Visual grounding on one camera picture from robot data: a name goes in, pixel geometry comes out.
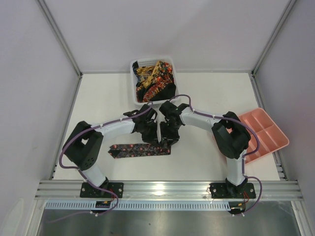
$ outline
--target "white wall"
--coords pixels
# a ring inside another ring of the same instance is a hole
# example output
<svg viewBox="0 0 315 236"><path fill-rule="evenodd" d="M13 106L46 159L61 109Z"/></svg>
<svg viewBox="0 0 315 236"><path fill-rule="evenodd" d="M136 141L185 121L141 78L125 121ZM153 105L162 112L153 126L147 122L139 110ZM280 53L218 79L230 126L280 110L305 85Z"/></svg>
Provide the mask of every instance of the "white wall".
<svg viewBox="0 0 315 236"><path fill-rule="evenodd" d="M298 1L258 72L266 109L290 139L283 160L315 222L315 1Z"/></svg>
<svg viewBox="0 0 315 236"><path fill-rule="evenodd" d="M77 77L34 0L1 1L0 31L0 225L23 198L22 235L39 180L49 177Z"/></svg>
<svg viewBox="0 0 315 236"><path fill-rule="evenodd" d="M83 72L170 55L178 70L252 70L288 0L46 0Z"/></svg>

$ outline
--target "metal floor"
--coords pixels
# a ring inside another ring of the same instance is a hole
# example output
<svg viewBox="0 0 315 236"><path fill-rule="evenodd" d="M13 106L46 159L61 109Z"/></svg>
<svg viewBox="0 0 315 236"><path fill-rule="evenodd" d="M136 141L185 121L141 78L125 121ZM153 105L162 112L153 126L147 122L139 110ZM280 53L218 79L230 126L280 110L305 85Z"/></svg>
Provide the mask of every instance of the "metal floor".
<svg viewBox="0 0 315 236"><path fill-rule="evenodd" d="M260 202L245 217L225 211L113 211L95 218L45 210L37 236L299 236L291 202Z"/></svg>

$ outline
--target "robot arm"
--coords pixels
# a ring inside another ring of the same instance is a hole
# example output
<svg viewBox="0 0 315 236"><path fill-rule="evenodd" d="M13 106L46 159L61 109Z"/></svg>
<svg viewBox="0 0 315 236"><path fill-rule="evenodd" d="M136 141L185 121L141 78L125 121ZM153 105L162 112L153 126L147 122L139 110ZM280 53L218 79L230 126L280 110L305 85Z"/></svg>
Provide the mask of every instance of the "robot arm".
<svg viewBox="0 0 315 236"><path fill-rule="evenodd" d="M181 125L192 125L212 132L219 150L226 156L228 169L226 184L229 193L236 196L242 191L247 183L242 173L242 157L251 139L246 128L232 121L198 115L188 104L177 107L167 101L159 110L165 116L165 122L160 123L162 144L173 145L178 142L178 129ZM223 117L239 120L233 112L228 112Z"/></svg>
<svg viewBox="0 0 315 236"><path fill-rule="evenodd" d="M140 110L124 113L124 117L137 115L148 108L148 105L144 105ZM157 112L151 109L147 113L136 118L122 120L121 122L115 122L89 131L84 134L81 139L77 139L73 142L65 151L65 155L70 161L78 166L88 180L95 186L106 188L108 180L96 163L102 143L123 134L138 132L141 133L142 140L144 142L152 145L158 145L158 125L155 121L156 117ZM85 121L79 122L67 139L65 145L74 136L91 127L92 125L86 123Z"/></svg>

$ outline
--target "patterned fabric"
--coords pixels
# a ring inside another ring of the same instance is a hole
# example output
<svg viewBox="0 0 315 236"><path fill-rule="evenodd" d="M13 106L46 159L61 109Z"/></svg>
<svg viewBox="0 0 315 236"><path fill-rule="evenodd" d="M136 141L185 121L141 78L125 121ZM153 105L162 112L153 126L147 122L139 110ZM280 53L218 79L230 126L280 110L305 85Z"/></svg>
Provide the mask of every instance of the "patterned fabric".
<svg viewBox="0 0 315 236"><path fill-rule="evenodd" d="M171 64L158 61L155 66L138 67L135 62L133 72L138 78L138 102L166 100L175 96L176 86Z"/></svg>
<svg viewBox="0 0 315 236"><path fill-rule="evenodd" d="M108 153L115 159L138 156L162 156L170 155L171 147L153 146L151 144L115 144L110 147Z"/></svg>

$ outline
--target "necktie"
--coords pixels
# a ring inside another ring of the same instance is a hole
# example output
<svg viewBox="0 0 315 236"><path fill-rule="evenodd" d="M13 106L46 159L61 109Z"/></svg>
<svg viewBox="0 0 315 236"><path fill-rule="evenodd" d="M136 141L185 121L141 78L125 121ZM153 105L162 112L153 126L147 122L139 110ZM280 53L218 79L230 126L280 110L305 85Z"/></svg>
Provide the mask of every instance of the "necktie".
<svg viewBox="0 0 315 236"><path fill-rule="evenodd" d="M153 146L151 144L114 144L110 147L108 153L115 159L138 156L162 156L170 155L171 147Z"/></svg>

